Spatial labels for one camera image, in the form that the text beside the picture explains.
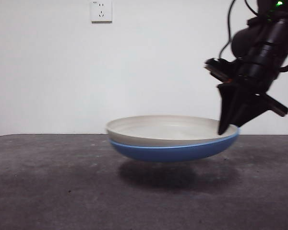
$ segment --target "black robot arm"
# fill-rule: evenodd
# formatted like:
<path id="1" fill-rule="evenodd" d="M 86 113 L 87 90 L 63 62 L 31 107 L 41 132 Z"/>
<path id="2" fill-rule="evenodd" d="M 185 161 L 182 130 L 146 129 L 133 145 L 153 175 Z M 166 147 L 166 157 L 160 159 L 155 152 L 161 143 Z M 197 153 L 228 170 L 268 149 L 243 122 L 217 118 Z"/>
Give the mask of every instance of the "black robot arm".
<path id="1" fill-rule="evenodd" d="M 288 113 L 288 108 L 266 94 L 279 74 L 288 70 L 282 67 L 288 56 L 288 0 L 258 0 L 257 4 L 257 17 L 232 39 L 236 59 L 206 61 L 206 69 L 222 82 L 218 85 L 222 97 L 219 134 L 230 124 L 240 127 L 267 110 L 280 116 Z"/>

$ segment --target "concrete surface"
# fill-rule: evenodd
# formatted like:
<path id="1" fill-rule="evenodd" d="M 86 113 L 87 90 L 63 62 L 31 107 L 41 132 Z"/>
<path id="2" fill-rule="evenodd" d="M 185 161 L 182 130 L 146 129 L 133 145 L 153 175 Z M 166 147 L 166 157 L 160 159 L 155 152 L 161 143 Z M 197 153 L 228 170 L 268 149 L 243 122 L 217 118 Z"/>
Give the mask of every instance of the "concrete surface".
<path id="1" fill-rule="evenodd" d="M 148 163 L 107 135 L 0 137 L 0 230 L 288 230 L 288 136 Z"/>

